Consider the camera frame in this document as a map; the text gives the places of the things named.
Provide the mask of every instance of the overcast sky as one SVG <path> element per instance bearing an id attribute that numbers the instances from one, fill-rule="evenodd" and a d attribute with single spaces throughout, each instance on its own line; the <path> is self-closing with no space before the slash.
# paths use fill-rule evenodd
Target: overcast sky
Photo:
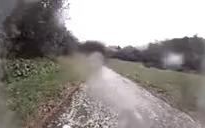
<path id="1" fill-rule="evenodd" d="M 205 37 L 205 0 L 70 0 L 68 28 L 81 41 L 141 46 L 154 40 Z"/>

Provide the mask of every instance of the tree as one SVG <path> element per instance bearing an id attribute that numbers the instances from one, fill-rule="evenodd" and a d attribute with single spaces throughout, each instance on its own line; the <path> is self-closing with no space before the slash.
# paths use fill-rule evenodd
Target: tree
<path id="1" fill-rule="evenodd" d="M 106 47 L 99 41 L 89 40 L 80 45 L 80 50 L 84 53 L 100 52 L 103 55 L 106 53 Z"/>
<path id="2" fill-rule="evenodd" d="M 20 1 L 4 23 L 12 42 L 9 51 L 18 57 L 70 53 L 78 40 L 58 19 L 68 5 L 63 0 Z"/>

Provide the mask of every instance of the vegetation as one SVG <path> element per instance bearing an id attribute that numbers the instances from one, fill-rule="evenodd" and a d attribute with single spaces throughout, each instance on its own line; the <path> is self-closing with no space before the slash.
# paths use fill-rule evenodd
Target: vegetation
<path id="1" fill-rule="evenodd" d="M 194 70 L 199 73 L 204 68 L 202 63 L 205 60 L 205 39 L 195 35 L 150 43 L 146 49 L 127 46 L 116 49 L 110 54 L 110 57 L 142 62 L 147 67 L 166 69 L 169 67 L 165 66 L 163 59 L 169 53 L 182 55 L 183 63 L 177 68 L 173 68 L 174 70 Z"/>
<path id="2" fill-rule="evenodd" d="M 46 58 L 7 60 L 5 63 L 7 104 L 22 120 L 36 115 L 42 105 L 56 104 L 64 98 L 64 91 L 77 86 L 80 77 L 68 63 L 60 64 Z"/>
<path id="3" fill-rule="evenodd" d="M 175 108 L 188 113 L 196 109 L 202 80 L 200 75 L 147 68 L 138 62 L 117 59 L 109 60 L 107 66 L 139 83 Z"/>

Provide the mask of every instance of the distant tree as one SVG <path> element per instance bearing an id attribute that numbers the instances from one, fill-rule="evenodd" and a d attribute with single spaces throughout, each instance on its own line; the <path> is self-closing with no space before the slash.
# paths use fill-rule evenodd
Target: distant tree
<path id="1" fill-rule="evenodd" d="M 103 55 L 106 53 L 106 47 L 103 43 L 99 41 L 86 41 L 80 45 L 80 50 L 84 53 L 100 52 Z"/>

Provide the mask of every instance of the grass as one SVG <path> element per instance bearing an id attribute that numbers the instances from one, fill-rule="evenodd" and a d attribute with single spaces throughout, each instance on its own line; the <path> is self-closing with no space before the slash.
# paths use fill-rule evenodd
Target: grass
<path id="1" fill-rule="evenodd" d="M 110 59 L 107 66 L 139 83 L 171 106 L 185 112 L 196 109 L 202 76 L 182 72 L 146 68 L 141 63 Z"/>
<path id="2" fill-rule="evenodd" d="M 4 81 L 7 84 L 7 104 L 22 121 L 36 116 L 36 111 L 51 102 L 62 99 L 64 89 L 79 83 L 81 76 L 71 57 L 60 57 L 56 61 L 46 58 L 7 60 Z"/>

